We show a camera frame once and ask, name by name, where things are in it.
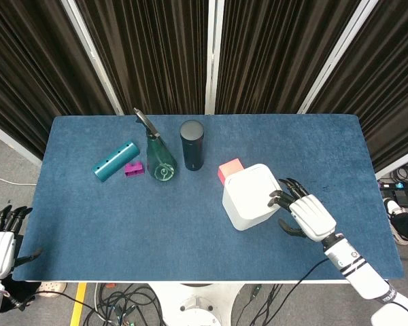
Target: black stripe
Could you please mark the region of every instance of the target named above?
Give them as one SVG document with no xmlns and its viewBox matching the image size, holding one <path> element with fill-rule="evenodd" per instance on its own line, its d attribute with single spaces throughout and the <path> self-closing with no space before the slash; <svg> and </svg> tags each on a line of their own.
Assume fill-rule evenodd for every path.
<svg viewBox="0 0 408 326">
<path fill-rule="evenodd" d="M 362 259 L 362 256 L 358 257 L 357 259 L 355 259 L 352 263 L 350 263 L 349 265 L 346 265 L 345 267 L 343 267 L 342 269 L 340 269 L 340 273 L 343 274 L 343 272 L 345 270 L 347 270 L 349 267 L 351 267 L 352 265 L 354 265 L 357 261 L 360 261 Z"/>
<path fill-rule="evenodd" d="M 348 272 L 346 275 L 343 274 L 344 277 L 348 277 L 350 274 L 352 274 L 353 272 L 355 272 L 357 269 L 363 267 L 365 264 L 367 264 L 367 261 L 364 260 L 360 265 L 356 266 L 353 270 L 351 270 L 350 272 Z"/>
<path fill-rule="evenodd" d="M 394 302 L 394 301 L 391 301 L 390 303 L 391 303 L 391 304 L 397 304 L 398 306 L 404 308 L 404 309 L 408 312 L 408 308 L 404 307 L 403 305 L 401 305 L 401 304 L 399 304 L 399 303 L 397 303 L 397 302 Z"/>
</svg>

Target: robotic hand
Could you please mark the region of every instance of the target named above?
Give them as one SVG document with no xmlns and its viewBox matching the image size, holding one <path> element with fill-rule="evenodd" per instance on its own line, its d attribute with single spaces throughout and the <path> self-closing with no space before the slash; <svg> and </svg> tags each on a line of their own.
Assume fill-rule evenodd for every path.
<svg viewBox="0 0 408 326">
<path fill-rule="evenodd" d="M 41 251 L 37 251 L 34 255 L 28 257 L 14 259 L 16 235 L 19 233 L 22 220 L 28 215 L 32 208 L 26 206 L 18 207 L 14 211 L 11 211 L 12 206 L 6 206 L 0 211 L 0 306 L 3 296 L 9 297 L 9 299 L 17 304 L 16 300 L 13 300 L 9 292 L 5 290 L 5 287 L 1 284 L 3 280 L 10 272 L 13 266 L 19 266 L 28 261 L 34 260 L 41 254 Z"/>
<path fill-rule="evenodd" d="M 408 299 L 386 282 L 357 250 L 336 234 L 336 221 L 322 203 L 296 180 L 280 179 L 290 194 L 276 190 L 269 206 L 280 205 L 289 211 L 301 228 L 291 228 L 280 219 L 282 229 L 291 236 L 308 237 L 322 242 L 325 255 L 364 299 L 377 300 L 384 306 L 372 317 L 373 326 L 408 326 Z"/>
</svg>

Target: pink block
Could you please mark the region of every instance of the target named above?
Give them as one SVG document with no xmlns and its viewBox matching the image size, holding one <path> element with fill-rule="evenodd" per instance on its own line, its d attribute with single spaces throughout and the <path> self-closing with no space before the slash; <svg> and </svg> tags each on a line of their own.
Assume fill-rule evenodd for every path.
<svg viewBox="0 0 408 326">
<path fill-rule="evenodd" d="M 124 173 L 127 177 L 132 177 L 133 175 L 141 175 L 144 172 L 145 170 L 143 169 L 141 161 L 125 164 Z"/>
<path fill-rule="evenodd" d="M 239 161 L 238 158 L 235 158 L 234 160 L 227 162 L 223 165 L 219 165 L 218 169 L 218 177 L 220 182 L 224 185 L 225 179 L 236 172 L 242 171 L 243 170 L 243 165 Z"/>
</svg>

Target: purple block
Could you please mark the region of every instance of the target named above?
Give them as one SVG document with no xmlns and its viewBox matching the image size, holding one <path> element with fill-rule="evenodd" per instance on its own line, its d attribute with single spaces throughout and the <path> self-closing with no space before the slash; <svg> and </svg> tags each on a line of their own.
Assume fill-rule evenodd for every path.
<svg viewBox="0 0 408 326">
<path fill-rule="evenodd" d="M 124 173 L 127 177 L 132 177 L 133 175 L 141 175 L 144 172 L 145 170 L 143 169 L 141 161 L 125 164 Z"/>
</svg>

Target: green glass bottle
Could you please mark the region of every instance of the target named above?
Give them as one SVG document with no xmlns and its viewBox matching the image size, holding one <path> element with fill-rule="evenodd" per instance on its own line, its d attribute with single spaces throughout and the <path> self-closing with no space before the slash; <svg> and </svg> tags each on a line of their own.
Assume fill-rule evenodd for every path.
<svg viewBox="0 0 408 326">
<path fill-rule="evenodd" d="M 171 180 L 177 169 L 177 162 L 169 153 L 160 133 L 140 110 L 134 108 L 137 122 L 146 128 L 147 135 L 147 171 L 157 180 Z"/>
</svg>

